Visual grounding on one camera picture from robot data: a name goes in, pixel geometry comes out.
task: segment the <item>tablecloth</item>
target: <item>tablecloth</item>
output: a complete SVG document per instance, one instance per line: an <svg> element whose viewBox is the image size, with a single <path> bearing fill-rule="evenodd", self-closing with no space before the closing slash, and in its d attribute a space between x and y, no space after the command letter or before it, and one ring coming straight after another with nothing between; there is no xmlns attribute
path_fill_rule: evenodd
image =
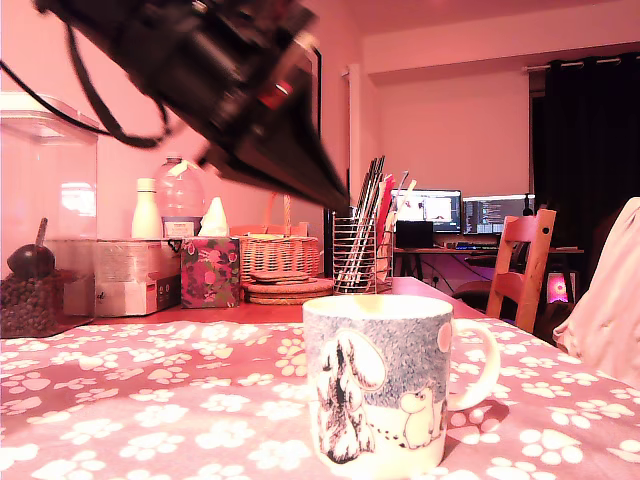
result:
<svg viewBox="0 0 640 480"><path fill-rule="evenodd" d="M640 391L499 320L499 384L420 480L640 478ZM323 479L300 324L118 324L1 342L0 476ZM458 337L451 390L484 355Z"/></svg>

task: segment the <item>keyboard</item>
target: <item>keyboard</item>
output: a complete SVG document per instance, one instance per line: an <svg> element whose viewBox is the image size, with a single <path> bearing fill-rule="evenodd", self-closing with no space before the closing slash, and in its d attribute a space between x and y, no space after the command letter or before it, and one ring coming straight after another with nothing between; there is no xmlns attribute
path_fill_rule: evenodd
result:
<svg viewBox="0 0 640 480"><path fill-rule="evenodd" d="M456 250L497 250L498 244L496 243L470 243L470 242L458 242L456 244Z"/></svg>

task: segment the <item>paw print pattern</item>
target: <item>paw print pattern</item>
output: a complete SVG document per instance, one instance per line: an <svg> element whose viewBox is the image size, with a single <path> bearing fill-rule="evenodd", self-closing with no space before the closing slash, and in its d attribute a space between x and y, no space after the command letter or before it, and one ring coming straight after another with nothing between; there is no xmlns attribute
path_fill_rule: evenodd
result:
<svg viewBox="0 0 640 480"><path fill-rule="evenodd" d="M144 469L131 470L127 473L126 478L113 478L111 480L171 480L169 475L153 475L150 471Z"/></svg>
<svg viewBox="0 0 640 480"><path fill-rule="evenodd" d="M447 467L432 468L428 474L414 477L413 480L438 480L439 478L443 480L480 480L480 477L470 470L450 471Z"/></svg>
<svg viewBox="0 0 640 480"><path fill-rule="evenodd" d="M485 420L484 414L489 407L481 407L472 410L467 416L462 412L456 412L451 415L449 423L451 428L447 435L464 443L465 445L477 445L478 443L498 443L500 435L496 430L500 426L500 422L496 418L488 418Z"/></svg>
<svg viewBox="0 0 640 480"><path fill-rule="evenodd" d="M640 442L637 440L624 440L618 448L607 448L609 453L630 463L640 463Z"/></svg>
<svg viewBox="0 0 640 480"><path fill-rule="evenodd" d="M508 342L509 340L511 340L513 337L516 336L516 332L512 330L502 330L500 332L492 332L492 333L493 333L493 336L496 338L496 340L498 340L499 342Z"/></svg>
<svg viewBox="0 0 640 480"><path fill-rule="evenodd" d="M156 358L153 363L161 363L164 367L171 367L173 365L184 365L191 360L191 358L191 355L188 353L176 353L168 357Z"/></svg>
<svg viewBox="0 0 640 480"><path fill-rule="evenodd" d="M109 390L104 388L92 388L88 392L76 393L76 402L97 402L102 398L115 397L117 394L117 388L111 388Z"/></svg>
<svg viewBox="0 0 640 480"><path fill-rule="evenodd" d="M241 395L218 393L211 395L209 399L200 406L210 412L238 412L245 403L249 403L249 399Z"/></svg>
<svg viewBox="0 0 640 480"><path fill-rule="evenodd" d="M242 465L223 467L217 463L212 463L198 470L196 477L187 477L185 480L250 480L243 473L244 467Z"/></svg>
<svg viewBox="0 0 640 480"><path fill-rule="evenodd" d="M543 472L537 469L533 463L512 462L503 457L491 459L492 466L487 468L487 475L498 480L555 480L553 473Z"/></svg>
<svg viewBox="0 0 640 480"><path fill-rule="evenodd" d="M300 466L303 458L311 456L307 446L300 440L278 442L269 440L261 443L258 450L249 454L249 460L256 462L261 470L281 468L282 470L294 470Z"/></svg>
<svg viewBox="0 0 640 480"><path fill-rule="evenodd" d="M252 373L247 378L241 378L238 380L240 385L250 387L251 385L268 385L273 380L273 375L270 373L260 374Z"/></svg>
<svg viewBox="0 0 640 480"><path fill-rule="evenodd" d="M96 452L83 450L71 460L53 460L31 474L33 478L42 480L93 480L94 473L99 472L106 464L96 459Z"/></svg>
<svg viewBox="0 0 640 480"><path fill-rule="evenodd" d="M67 362L79 360L82 357L84 357L82 352L60 352L51 359L51 363L54 365L63 365Z"/></svg>
<svg viewBox="0 0 640 480"><path fill-rule="evenodd" d="M294 403L288 400L265 402L256 415L258 417L267 417L271 421L284 420L299 416L303 406L301 403Z"/></svg>
<svg viewBox="0 0 640 480"><path fill-rule="evenodd" d="M560 385L549 385L547 382L523 383L522 389L532 395L544 398L570 397L571 392L567 392Z"/></svg>
<svg viewBox="0 0 640 480"><path fill-rule="evenodd" d="M140 423L141 427L150 428L164 423L176 423L188 411L188 408L173 404L151 405L145 408L144 411L137 413L134 418Z"/></svg>
<svg viewBox="0 0 640 480"><path fill-rule="evenodd" d="M470 362L480 362L480 361L485 361L485 355L484 352L480 349L475 349L475 350L468 350L466 352L464 352L464 354L467 356L467 358L469 359Z"/></svg>
<svg viewBox="0 0 640 480"><path fill-rule="evenodd" d="M84 405L74 405L73 407L69 407L66 410L51 410L49 412L45 412L41 417L29 417L27 418L27 423L32 423L35 425L41 425L44 423L55 423L55 422L64 422L71 418L71 413L77 412L84 408Z"/></svg>
<svg viewBox="0 0 640 480"><path fill-rule="evenodd" d="M113 333L112 336L120 338L135 337L142 333L143 327L144 325L141 323L130 323L128 325L124 325L119 332Z"/></svg>
<svg viewBox="0 0 640 480"><path fill-rule="evenodd" d="M500 347L500 351L505 355L518 355L520 353L526 353L527 347L522 345L521 343L508 343L508 344L498 344Z"/></svg>
<svg viewBox="0 0 640 480"><path fill-rule="evenodd" d="M580 365L582 363L582 360L572 357L571 355L567 355L564 352L560 352L556 358L561 362L570 363L571 365Z"/></svg>
<svg viewBox="0 0 640 480"><path fill-rule="evenodd" d="M37 392L46 388L51 383L48 378L41 378L39 372L29 372L26 375L13 375L2 382L2 386L9 388L9 393Z"/></svg>
<svg viewBox="0 0 640 480"><path fill-rule="evenodd" d="M285 338L277 352L283 358L276 362L276 367L282 369L282 375L289 377L295 373L297 377L307 374L307 356L303 351L304 343L299 338Z"/></svg>
<svg viewBox="0 0 640 480"><path fill-rule="evenodd" d="M0 472L7 470L15 462L33 460L38 454L39 447L33 443L28 443L21 447L2 447L0 449Z"/></svg>
<svg viewBox="0 0 640 480"><path fill-rule="evenodd" d="M200 448L236 448L243 445L247 438L256 434L244 420L220 420L215 422L207 433L196 436Z"/></svg>
<svg viewBox="0 0 640 480"><path fill-rule="evenodd" d="M292 385L285 382L276 385L272 390L285 400L306 401L310 396L310 388L307 384Z"/></svg>
<svg viewBox="0 0 640 480"><path fill-rule="evenodd" d="M547 407L553 413L551 414L551 420L557 425L567 426L572 424L578 428L589 428L591 422L585 415L581 415L580 412L572 408L560 408L560 407Z"/></svg>
<svg viewBox="0 0 640 480"><path fill-rule="evenodd" d="M7 360L11 360L12 358L16 358L18 356L18 352L3 352L0 353L0 362L3 364L7 362Z"/></svg>
<svg viewBox="0 0 640 480"><path fill-rule="evenodd" d="M94 372L104 372L110 368L118 368L118 355L130 350L129 347L107 348L104 352L91 357L81 356L78 358L78 365L82 370L93 370Z"/></svg>
<svg viewBox="0 0 640 480"><path fill-rule="evenodd" d="M535 370L532 370L529 367L515 367L515 366L502 367L500 369L500 375L504 377L516 377L522 380L527 380L531 377L540 376L538 372L536 372Z"/></svg>
<svg viewBox="0 0 640 480"><path fill-rule="evenodd" d="M129 445L120 450L120 456L135 458L139 461L150 460L158 453L175 452L184 441L181 435L170 435L166 432L150 433L129 440Z"/></svg>
<svg viewBox="0 0 640 480"><path fill-rule="evenodd" d="M41 342L39 340L31 340L18 347L20 352L40 352L49 348L48 343Z"/></svg>
<svg viewBox="0 0 640 480"><path fill-rule="evenodd" d="M114 328L111 325L84 325L77 327L78 330L84 330L87 333L112 332Z"/></svg>
<svg viewBox="0 0 640 480"><path fill-rule="evenodd" d="M520 441L525 444L523 455L539 457L545 465L560 465L563 460L576 464L583 458L580 442L557 430L524 430Z"/></svg>
<svg viewBox="0 0 640 480"><path fill-rule="evenodd" d="M132 393L129 395L129 398L139 402L168 402L173 395L174 393L170 392L166 388L160 388L158 390L143 388L138 393Z"/></svg>
<svg viewBox="0 0 640 480"><path fill-rule="evenodd" d="M200 387L203 389L214 388L214 387L228 387L231 385L230 378L218 378L218 377L206 377L199 378L197 380L192 381L189 386L191 387Z"/></svg>
<svg viewBox="0 0 640 480"><path fill-rule="evenodd" d="M18 355L18 352L7 352L5 354L5 356L7 356L9 358L12 358L12 357L9 356L10 353L15 353L16 355ZM2 364L2 371L3 372L9 372L9 371L15 370L15 369L29 368L29 367L32 367L34 365L38 365L39 363L40 362L38 362L36 360L15 360L13 362L4 362L0 358L0 364Z"/></svg>
<svg viewBox="0 0 640 480"><path fill-rule="evenodd" d="M147 378L162 385L170 385L172 383L184 382L189 378L189 374L183 372L181 367L158 368L151 372Z"/></svg>
<svg viewBox="0 0 640 480"><path fill-rule="evenodd" d="M619 398L621 400L628 400L633 398L633 403L637 403L638 405L640 405L640 390L636 390L635 388L615 388L613 390L611 390L611 393L613 393L613 395L616 398Z"/></svg>
<svg viewBox="0 0 640 480"><path fill-rule="evenodd" d="M184 340L179 340L176 338L165 338L165 337L148 337L143 340L143 342L152 343L156 348L175 348L177 346L183 345Z"/></svg>
<svg viewBox="0 0 640 480"><path fill-rule="evenodd" d="M119 368L115 372L107 373L104 378L106 378L107 380L124 381L129 380L136 375L140 375L141 373L144 373L144 370L142 368Z"/></svg>
<svg viewBox="0 0 640 480"><path fill-rule="evenodd" d="M222 324L209 325L202 329L202 338L210 342L217 342L229 334L229 327Z"/></svg>
<svg viewBox="0 0 640 480"><path fill-rule="evenodd" d="M218 342L196 342L193 348L198 350L205 360L215 360L217 358L229 358L233 348L228 347L226 343Z"/></svg>
<svg viewBox="0 0 640 480"><path fill-rule="evenodd" d="M131 350L129 355L133 357L133 361L136 363L153 362L159 358L163 358L164 351L157 348L138 348L136 350Z"/></svg>
<svg viewBox="0 0 640 480"><path fill-rule="evenodd" d="M232 338L234 340L245 341L257 331L258 327L254 325L242 325L233 331Z"/></svg>
<svg viewBox="0 0 640 480"><path fill-rule="evenodd" d="M0 415L21 415L27 410L42 404L40 397L29 397L24 400L11 400L0 404Z"/></svg>
<svg viewBox="0 0 640 480"><path fill-rule="evenodd" d="M609 418L620 418L622 415L626 415L631 417L634 413L629 410L624 405L619 403L607 403L604 400L589 400L588 402L576 402L576 406L580 407L584 412L583 415L586 416L586 413L590 413L591 417L594 419L602 418L601 415Z"/></svg>
<svg viewBox="0 0 640 480"><path fill-rule="evenodd" d="M511 389L509 387L505 387L504 385L496 383L496 385L491 390L491 395L493 395L493 398L504 400L509 398L509 392L511 392Z"/></svg>
<svg viewBox="0 0 640 480"><path fill-rule="evenodd" d="M553 378L560 380L560 383L576 383L583 387L590 386L593 382L598 381L598 377L594 377L588 373L569 373L565 371L556 372Z"/></svg>
<svg viewBox="0 0 640 480"><path fill-rule="evenodd" d="M123 425L107 418L98 418L86 422L79 422L73 426L71 432L60 437L61 440L71 440L74 445L83 445L92 438L105 438L113 432L121 430Z"/></svg>
<svg viewBox="0 0 640 480"><path fill-rule="evenodd" d="M74 378L72 380L69 380L68 382L56 383L53 386L53 389L58 390L59 388L68 388L70 390L82 390L84 387L95 384L95 378Z"/></svg>
<svg viewBox="0 0 640 480"><path fill-rule="evenodd" d="M480 375L480 367L473 363L458 363L451 361L451 369L458 373L469 373L471 375Z"/></svg>
<svg viewBox="0 0 640 480"><path fill-rule="evenodd" d="M247 340L245 342L245 346L250 347L251 345L264 345L267 343L267 340L271 338L271 335L262 335L260 338L254 338L252 340Z"/></svg>
<svg viewBox="0 0 640 480"><path fill-rule="evenodd" d="M554 365L558 365L550 358L537 358L537 357L523 357L520 359L520 363L524 363L529 368L551 368Z"/></svg>

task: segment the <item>tissue box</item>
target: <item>tissue box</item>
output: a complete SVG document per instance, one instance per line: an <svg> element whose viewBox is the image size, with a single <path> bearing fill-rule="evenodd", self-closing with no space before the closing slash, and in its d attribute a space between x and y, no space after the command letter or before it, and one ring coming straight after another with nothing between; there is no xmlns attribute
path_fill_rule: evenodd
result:
<svg viewBox="0 0 640 480"><path fill-rule="evenodd" d="M181 262L182 306L240 304L240 241L236 237L186 238Z"/></svg>

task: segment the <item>white bottle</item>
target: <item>white bottle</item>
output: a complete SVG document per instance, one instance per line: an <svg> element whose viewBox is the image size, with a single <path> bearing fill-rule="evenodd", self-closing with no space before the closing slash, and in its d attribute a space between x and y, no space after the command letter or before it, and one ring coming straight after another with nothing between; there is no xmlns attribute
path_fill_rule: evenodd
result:
<svg viewBox="0 0 640 480"><path fill-rule="evenodd" d="M156 204L156 181L138 179L138 203L131 223L131 238L162 238L162 218Z"/></svg>

